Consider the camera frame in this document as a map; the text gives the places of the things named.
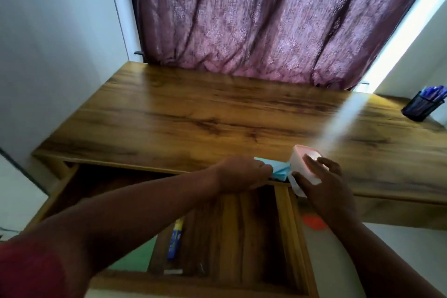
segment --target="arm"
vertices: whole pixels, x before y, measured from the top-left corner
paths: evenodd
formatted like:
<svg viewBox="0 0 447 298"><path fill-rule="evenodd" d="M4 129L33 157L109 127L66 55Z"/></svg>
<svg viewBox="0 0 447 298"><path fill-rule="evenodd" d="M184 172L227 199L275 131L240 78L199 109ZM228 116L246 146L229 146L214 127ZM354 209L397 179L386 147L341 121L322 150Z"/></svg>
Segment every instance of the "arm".
<svg viewBox="0 0 447 298"><path fill-rule="evenodd" d="M298 172L294 177L316 212L345 247L367 297L444 297L362 224L354 195L344 182L337 163L327 158L315 161L309 156L305 156L305 163L321 183L312 185Z"/></svg>
<svg viewBox="0 0 447 298"><path fill-rule="evenodd" d="M264 184L270 165L233 157L206 170L111 191L46 219L14 240L53 250L70 297L83 297L93 275L142 245L194 206L222 192Z"/></svg>

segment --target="left hand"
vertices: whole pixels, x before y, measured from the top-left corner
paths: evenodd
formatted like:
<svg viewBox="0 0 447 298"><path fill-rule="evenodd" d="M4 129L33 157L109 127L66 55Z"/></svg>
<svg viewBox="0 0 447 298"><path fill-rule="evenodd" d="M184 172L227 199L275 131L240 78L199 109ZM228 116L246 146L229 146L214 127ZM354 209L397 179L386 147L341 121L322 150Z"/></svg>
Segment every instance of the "left hand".
<svg viewBox="0 0 447 298"><path fill-rule="evenodd" d="M220 192L241 192L265 185L273 173L266 165L253 157L235 156L224 159L210 167L217 173Z"/></svg>

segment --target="curtain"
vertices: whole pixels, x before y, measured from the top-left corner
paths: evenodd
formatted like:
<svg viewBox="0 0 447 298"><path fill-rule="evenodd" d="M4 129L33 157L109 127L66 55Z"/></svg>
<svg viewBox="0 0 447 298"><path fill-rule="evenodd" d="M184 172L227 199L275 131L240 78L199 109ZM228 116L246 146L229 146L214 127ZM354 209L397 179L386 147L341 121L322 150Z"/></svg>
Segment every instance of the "curtain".
<svg viewBox="0 0 447 298"><path fill-rule="evenodd" d="M348 89L414 0L137 0L146 61Z"/></svg>

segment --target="pink plastic container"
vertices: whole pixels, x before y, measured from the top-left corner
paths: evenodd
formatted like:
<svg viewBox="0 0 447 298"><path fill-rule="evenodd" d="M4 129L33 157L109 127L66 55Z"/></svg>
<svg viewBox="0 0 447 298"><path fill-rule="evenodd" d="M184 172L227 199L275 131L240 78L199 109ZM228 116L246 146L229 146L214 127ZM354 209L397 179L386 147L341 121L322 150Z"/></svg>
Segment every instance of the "pink plastic container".
<svg viewBox="0 0 447 298"><path fill-rule="evenodd" d="M318 157L322 157L321 153L309 146L304 145L295 145L293 147L293 152L290 157L290 173L288 174L288 179L290 181L290 184L292 185L293 192L297 196L305 197L303 190L298 186L298 184L295 181L295 178L292 177L291 173L293 171L298 171L301 173L304 177L306 177L312 185L318 185L321 183L321 180L317 178L312 171L309 170L309 168L306 166L303 157L305 154L308 154L312 159L317 159Z"/></svg>

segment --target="open drawer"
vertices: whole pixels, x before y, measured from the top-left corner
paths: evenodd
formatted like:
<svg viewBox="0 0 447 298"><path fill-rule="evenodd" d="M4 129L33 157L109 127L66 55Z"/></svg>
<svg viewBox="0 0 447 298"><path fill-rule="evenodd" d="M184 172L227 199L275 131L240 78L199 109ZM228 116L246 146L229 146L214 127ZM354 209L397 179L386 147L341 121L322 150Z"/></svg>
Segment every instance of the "open drawer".
<svg viewBox="0 0 447 298"><path fill-rule="evenodd" d="M86 198L171 176L81 164L71 168L30 222ZM298 205L287 186L225 194L187 213L180 245L167 261L173 224L159 233L147 272L106 270L92 287L176 297L317 297ZM181 269L181 275L165 275Z"/></svg>

